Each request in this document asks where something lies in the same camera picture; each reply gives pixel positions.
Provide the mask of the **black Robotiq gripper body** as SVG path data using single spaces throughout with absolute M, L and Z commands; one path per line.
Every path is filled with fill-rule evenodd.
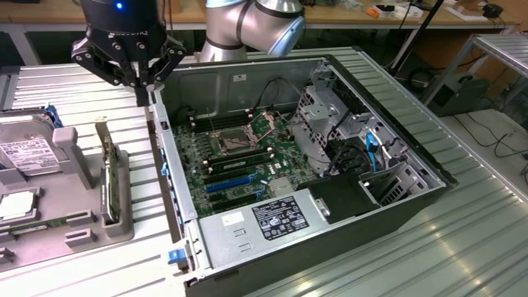
M 140 60 L 139 44 L 144 45 L 148 60 L 160 55 L 167 33 L 156 1 L 82 0 L 80 3 L 88 23 L 87 39 L 108 59 L 118 61 L 116 43 L 131 62 Z

